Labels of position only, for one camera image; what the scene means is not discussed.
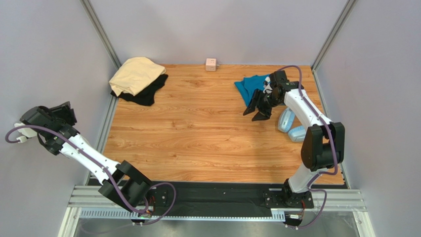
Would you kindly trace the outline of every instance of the robotic arm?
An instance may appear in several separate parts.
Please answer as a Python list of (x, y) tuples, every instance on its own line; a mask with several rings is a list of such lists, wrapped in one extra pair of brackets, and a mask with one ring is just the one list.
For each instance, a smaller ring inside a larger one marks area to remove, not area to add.
[[(70, 102), (50, 109), (44, 106), (34, 107), (27, 111), (20, 121), (21, 123), (16, 123), (15, 127), (21, 127), (23, 125), (29, 126), (18, 129), (20, 133), (26, 137), (37, 136), (40, 144), (54, 155), (61, 153), (68, 158), (77, 160), (96, 176), (99, 183), (102, 185), (98, 191), (124, 209), (133, 211), (132, 208), (124, 203), (104, 169), (107, 169), (108, 172), (112, 174), (112, 177), (117, 184), (124, 176), (129, 177), (129, 180), (120, 191), (132, 207), (136, 207), (139, 202), (144, 199), (146, 193), (150, 189), (152, 185), (151, 180), (130, 163), (127, 161), (118, 163), (103, 156), (91, 147), (89, 142), (73, 128), (73, 125), (75, 125), (77, 121), (73, 109), (70, 108)], [(63, 138), (51, 134), (47, 131), (48, 129), (57, 132), (58, 135), (61, 135)], [(78, 148), (74, 148), (74, 145), (72, 146), (64, 139), (76, 145)]]
[[(302, 164), (297, 172), (284, 183), (282, 202), (285, 206), (296, 206), (310, 195), (309, 187), (327, 169), (343, 161), (345, 128), (340, 122), (332, 122), (322, 114), (308, 98), (299, 81), (289, 81), (285, 71), (276, 71), (269, 76), (272, 91), (268, 94), (256, 89), (243, 115), (258, 109), (252, 121), (270, 119), (272, 108), (286, 105), (296, 114), (306, 129), (301, 148)], [(323, 143), (323, 137), (329, 139)]]

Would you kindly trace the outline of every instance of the black cloth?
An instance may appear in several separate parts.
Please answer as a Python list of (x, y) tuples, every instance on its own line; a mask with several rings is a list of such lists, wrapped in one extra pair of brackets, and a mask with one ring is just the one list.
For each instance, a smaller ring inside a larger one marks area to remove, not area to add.
[(139, 92), (137, 95), (132, 95), (129, 93), (121, 93), (117, 96), (113, 91), (111, 95), (115, 97), (122, 98), (126, 101), (132, 101), (139, 105), (151, 106), (155, 103), (154, 96), (157, 90), (161, 89), (165, 85), (168, 75), (162, 74), (155, 81), (153, 81), (149, 86), (147, 86), (143, 91)]

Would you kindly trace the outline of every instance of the small box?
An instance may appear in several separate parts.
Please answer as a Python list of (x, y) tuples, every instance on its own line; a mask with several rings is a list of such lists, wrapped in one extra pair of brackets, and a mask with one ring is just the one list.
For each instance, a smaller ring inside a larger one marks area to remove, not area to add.
[(207, 58), (206, 59), (206, 71), (215, 72), (216, 71), (216, 58)]

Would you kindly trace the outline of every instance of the gray wall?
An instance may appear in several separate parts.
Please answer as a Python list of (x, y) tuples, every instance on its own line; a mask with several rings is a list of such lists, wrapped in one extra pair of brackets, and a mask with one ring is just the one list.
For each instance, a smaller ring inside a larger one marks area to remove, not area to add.
[(55, 237), (86, 169), (36, 139), (3, 137), (28, 109), (71, 101), (76, 128), (95, 143), (115, 68), (78, 0), (1, 1), (0, 9), (0, 236)]
[(377, 236), (420, 236), (421, 1), (360, 0), (317, 75)]
[(313, 63), (346, 0), (91, 0), (120, 60)]

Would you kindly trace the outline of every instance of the teal cloth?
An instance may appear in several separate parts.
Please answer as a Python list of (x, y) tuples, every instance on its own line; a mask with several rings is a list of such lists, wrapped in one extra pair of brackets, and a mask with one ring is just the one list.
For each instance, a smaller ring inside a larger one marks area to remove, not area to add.
[(264, 90), (264, 80), (268, 77), (269, 74), (264, 76), (252, 76), (249, 78), (244, 78), (242, 81), (234, 82), (238, 91), (240, 92), (246, 106), (249, 106), (250, 100), (252, 100), (253, 92), (256, 89)]

